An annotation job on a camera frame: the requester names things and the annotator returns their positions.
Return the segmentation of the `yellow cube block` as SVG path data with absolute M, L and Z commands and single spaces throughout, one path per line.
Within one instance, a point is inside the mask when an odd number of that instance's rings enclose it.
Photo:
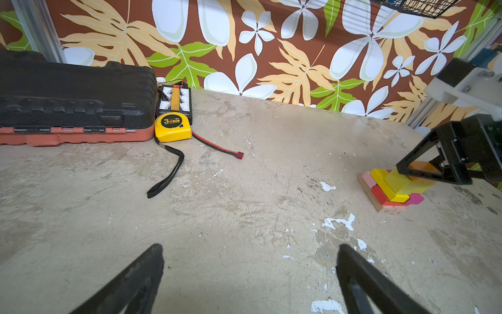
M 384 178 L 387 185 L 393 190 L 395 194 L 410 194 L 412 180 L 406 176 L 401 175 L 397 168 L 394 168 Z
M 407 180 L 400 183 L 396 194 L 410 195 L 410 194 L 423 194 L 434 186 L 435 181 L 413 181 Z

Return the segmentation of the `magenta wood block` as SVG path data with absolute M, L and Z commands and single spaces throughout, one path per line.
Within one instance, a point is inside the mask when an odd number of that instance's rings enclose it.
M 410 194 L 409 199 L 405 202 L 405 205 L 418 205 L 424 201 L 424 197 L 421 194 Z

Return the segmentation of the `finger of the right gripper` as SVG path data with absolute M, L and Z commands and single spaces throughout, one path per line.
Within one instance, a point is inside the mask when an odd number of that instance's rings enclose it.
M 396 164 L 401 175 L 430 179 L 454 185 L 468 185 L 473 179 L 468 174 L 466 155 L 461 140 L 465 132 L 460 122 L 448 122 L 434 128 L 415 148 Z M 429 162 L 441 174 L 411 170 L 414 161 Z

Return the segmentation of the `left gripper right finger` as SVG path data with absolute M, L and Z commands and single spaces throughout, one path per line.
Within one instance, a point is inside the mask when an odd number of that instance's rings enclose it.
M 349 313 L 428 313 L 348 244 L 339 246 L 337 277 Z

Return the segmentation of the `yellow long block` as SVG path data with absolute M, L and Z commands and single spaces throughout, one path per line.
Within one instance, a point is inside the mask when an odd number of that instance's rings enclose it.
M 406 203 L 409 200 L 410 196 L 405 194 L 397 194 L 396 192 L 393 191 L 390 185 L 385 181 L 386 177 L 389 174 L 390 174 L 389 171 L 380 169 L 373 169 L 370 173 L 373 180 L 383 191 L 384 195 L 387 197 L 389 201 L 400 204 Z

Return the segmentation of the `orange wood block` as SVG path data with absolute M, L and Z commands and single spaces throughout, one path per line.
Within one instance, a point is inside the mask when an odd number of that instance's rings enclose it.
M 414 161 L 410 163 L 409 169 L 411 170 L 420 170 L 420 171 L 428 171 L 432 173 L 437 173 L 441 174 L 441 172 L 432 164 L 429 162 L 421 162 L 421 161 Z M 419 177 L 413 177 L 409 176 L 410 180 L 417 182 L 417 183 L 430 183 L 432 180 L 430 179 L 424 179 L 424 178 L 419 178 Z

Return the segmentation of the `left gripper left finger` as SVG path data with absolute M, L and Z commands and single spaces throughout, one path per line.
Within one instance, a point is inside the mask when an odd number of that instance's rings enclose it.
M 151 313 L 163 269 L 163 247 L 155 243 L 72 312 Z

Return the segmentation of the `red wood block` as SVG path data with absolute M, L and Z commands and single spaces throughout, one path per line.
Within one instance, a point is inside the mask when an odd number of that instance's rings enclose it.
M 388 199 L 387 195 L 382 191 L 382 189 L 376 185 L 371 189 L 371 192 L 376 197 L 380 205 L 387 207 L 405 207 L 405 202 L 409 199 L 408 195 L 397 194 L 397 201 L 391 201 Z

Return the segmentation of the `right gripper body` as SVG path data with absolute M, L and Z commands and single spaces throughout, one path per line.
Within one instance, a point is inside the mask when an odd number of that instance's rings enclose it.
M 465 136 L 461 140 L 467 164 L 480 170 L 468 170 L 471 178 L 489 183 L 501 182 L 501 121 L 478 114 L 460 121 Z

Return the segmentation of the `pink wood block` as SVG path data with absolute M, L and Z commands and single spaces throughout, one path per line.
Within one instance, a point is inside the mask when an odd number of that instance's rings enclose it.
M 364 183 L 369 187 L 369 189 L 371 190 L 374 186 L 377 185 L 375 179 L 371 176 L 371 173 L 369 171 L 366 171 L 363 175 L 362 175 L 362 179 L 364 181 Z

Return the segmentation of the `natural wood block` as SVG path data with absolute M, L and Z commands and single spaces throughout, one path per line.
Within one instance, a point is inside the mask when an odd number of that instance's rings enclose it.
M 408 207 L 406 204 L 389 201 L 368 171 L 358 175 L 358 181 L 377 213 L 400 215 Z

